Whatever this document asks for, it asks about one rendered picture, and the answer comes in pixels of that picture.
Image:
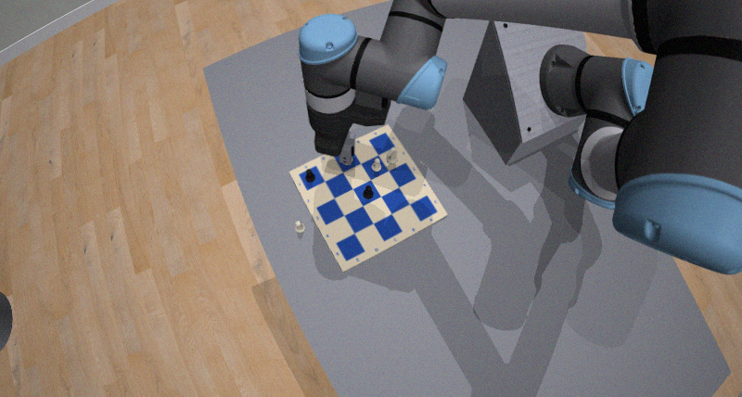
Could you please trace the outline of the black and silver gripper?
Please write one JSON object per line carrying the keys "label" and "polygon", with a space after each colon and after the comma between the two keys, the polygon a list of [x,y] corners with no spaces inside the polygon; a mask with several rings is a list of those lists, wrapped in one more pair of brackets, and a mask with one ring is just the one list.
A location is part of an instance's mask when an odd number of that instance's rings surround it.
{"label": "black and silver gripper", "polygon": [[309,123],[315,131],[315,150],[339,156],[340,163],[351,165],[355,153],[355,134],[349,132],[352,124],[384,125],[391,100],[354,89],[343,96],[320,98],[304,89]]}

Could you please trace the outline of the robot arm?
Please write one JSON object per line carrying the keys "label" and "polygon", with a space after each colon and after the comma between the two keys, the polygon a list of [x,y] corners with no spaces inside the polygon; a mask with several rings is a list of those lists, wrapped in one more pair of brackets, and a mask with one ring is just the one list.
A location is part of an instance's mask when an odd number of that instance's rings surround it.
{"label": "robot arm", "polygon": [[587,114],[569,187],[615,210],[614,228],[630,239],[716,273],[742,272],[742,0],[393,0],[380,40],[339,14],[308,20],[304,87],[432,109],[447,68],[436,56],[446,19],[604,34],[657,55],[653,68],[572,45],[546,52],[545,104],[564,117]]}

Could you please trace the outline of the blue and cream chessboard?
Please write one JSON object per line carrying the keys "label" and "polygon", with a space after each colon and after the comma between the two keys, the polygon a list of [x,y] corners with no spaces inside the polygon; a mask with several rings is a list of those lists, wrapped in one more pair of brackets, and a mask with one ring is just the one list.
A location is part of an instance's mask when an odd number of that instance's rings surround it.
{"label": "blue and cream chessboard", "polygon": [[[398,159],[390,164],[393,147]],[[372,170],[375,158],[379,172]],[[311,183],[307,169],[315,175]],[[389,125],[355,139],[351,165],[322,155],[289,173],[342,272],[448,215]]]}

